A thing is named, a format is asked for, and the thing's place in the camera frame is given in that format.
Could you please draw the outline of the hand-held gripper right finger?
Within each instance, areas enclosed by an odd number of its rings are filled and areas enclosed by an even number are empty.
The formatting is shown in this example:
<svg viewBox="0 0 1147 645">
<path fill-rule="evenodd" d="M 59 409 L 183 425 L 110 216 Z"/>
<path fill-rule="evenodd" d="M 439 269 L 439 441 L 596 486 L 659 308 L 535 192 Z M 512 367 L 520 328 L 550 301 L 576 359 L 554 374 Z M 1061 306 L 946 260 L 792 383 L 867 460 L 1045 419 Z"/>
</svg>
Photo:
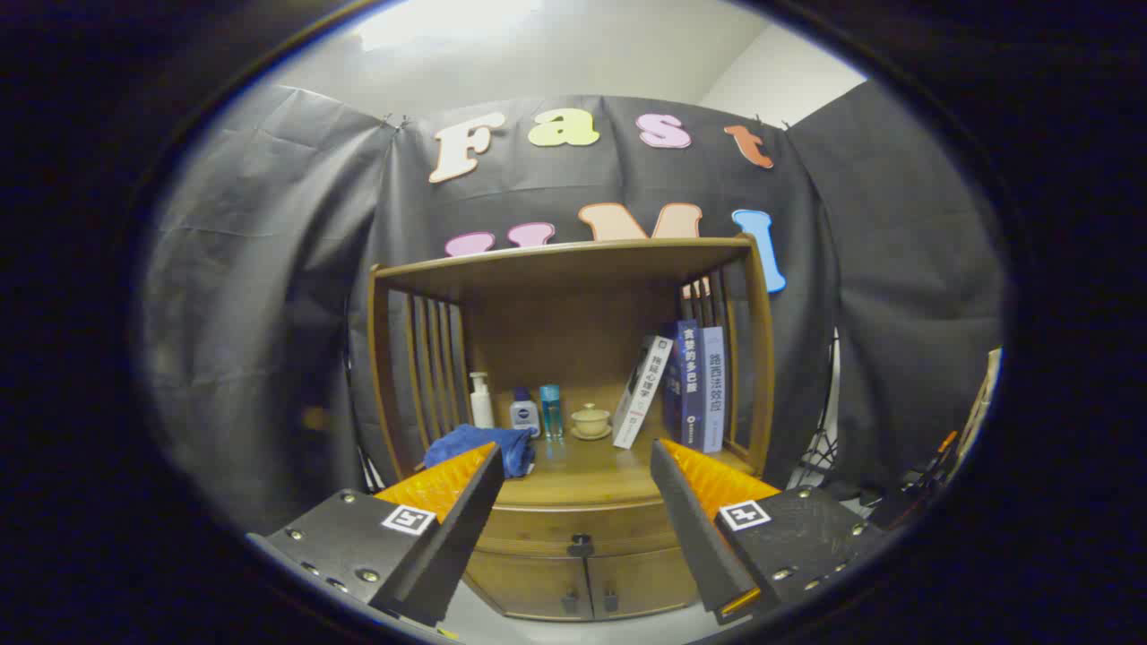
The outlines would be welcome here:
<svg viewBox="0 0 1147 645">
<path fill-rule="evenodd" d="M 649 467 L 702 604 L 720 624 L 819 595 L 888 541 L 820 487 L 781 491 L 669 440 L 654 441 Z"/>
</svg>

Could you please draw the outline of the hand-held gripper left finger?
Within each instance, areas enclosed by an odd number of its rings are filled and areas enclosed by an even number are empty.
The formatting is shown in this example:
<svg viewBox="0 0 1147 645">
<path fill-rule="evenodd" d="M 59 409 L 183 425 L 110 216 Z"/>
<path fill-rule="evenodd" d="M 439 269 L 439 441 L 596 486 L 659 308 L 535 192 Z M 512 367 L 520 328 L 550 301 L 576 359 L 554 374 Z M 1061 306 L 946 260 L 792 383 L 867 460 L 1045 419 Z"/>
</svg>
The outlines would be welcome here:
<svg viewBox="0 0 1147 645">
<path fill-rule="evenodd" d="M 367 617 L 435 627 L 445 616 L 504 485 L 496 443 L 389 485 L 341 489 L 247 543 L 307 585 Z"/>
</svg>

